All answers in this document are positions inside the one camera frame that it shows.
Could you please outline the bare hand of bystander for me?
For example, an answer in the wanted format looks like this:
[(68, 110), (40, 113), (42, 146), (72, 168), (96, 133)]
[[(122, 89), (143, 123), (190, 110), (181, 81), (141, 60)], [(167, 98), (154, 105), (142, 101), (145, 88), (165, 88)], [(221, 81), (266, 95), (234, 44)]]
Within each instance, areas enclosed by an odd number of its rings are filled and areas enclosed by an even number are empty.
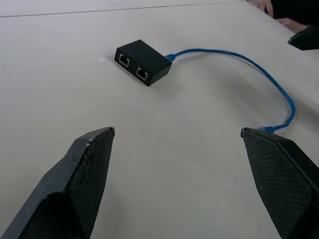
[(278, 18), (276, 21), (294, 33), (299, 33), (309, 27), (309, 25), (298, 23), (290, 18)]
[(247, 0), (249, 3), (263, 11), (270, 17), (274, 17), (273, 5), (271, 0)]

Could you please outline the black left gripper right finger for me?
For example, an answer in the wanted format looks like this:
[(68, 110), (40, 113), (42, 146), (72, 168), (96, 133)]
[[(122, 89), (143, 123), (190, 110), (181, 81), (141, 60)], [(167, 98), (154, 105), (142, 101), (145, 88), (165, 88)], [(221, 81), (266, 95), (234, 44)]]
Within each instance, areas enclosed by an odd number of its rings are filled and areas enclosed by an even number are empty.
[(257, 191), (281, 239), (319, 239), (319, 168), (290, 139), (243, 128)]

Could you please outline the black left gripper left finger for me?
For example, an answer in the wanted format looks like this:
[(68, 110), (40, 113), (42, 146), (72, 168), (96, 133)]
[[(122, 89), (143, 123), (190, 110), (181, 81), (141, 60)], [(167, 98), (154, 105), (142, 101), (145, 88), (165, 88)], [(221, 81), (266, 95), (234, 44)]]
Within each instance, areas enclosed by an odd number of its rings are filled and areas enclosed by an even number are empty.
[(105, 190), (115, 129), (77, 138), (47, 171), (0, 239), (90, 239)]

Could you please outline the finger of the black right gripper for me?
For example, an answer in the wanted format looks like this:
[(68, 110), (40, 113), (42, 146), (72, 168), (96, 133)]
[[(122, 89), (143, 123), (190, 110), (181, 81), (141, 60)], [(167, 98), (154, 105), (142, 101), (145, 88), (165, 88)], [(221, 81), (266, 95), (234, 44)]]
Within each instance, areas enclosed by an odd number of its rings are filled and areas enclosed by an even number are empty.
[(288, 44), (302, 51), (319, 49), (319, 26), (309, 26), (288, 40)]

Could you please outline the black ethernet splitter box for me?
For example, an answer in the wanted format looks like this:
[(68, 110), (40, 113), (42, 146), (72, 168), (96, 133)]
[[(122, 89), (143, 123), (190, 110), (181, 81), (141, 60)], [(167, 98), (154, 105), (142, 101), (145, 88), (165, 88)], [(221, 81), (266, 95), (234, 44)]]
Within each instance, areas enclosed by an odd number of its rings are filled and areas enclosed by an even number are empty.
[(114, 60), (148, 87), (166, 76), (172, 65), (142, 40), (117, 48)]

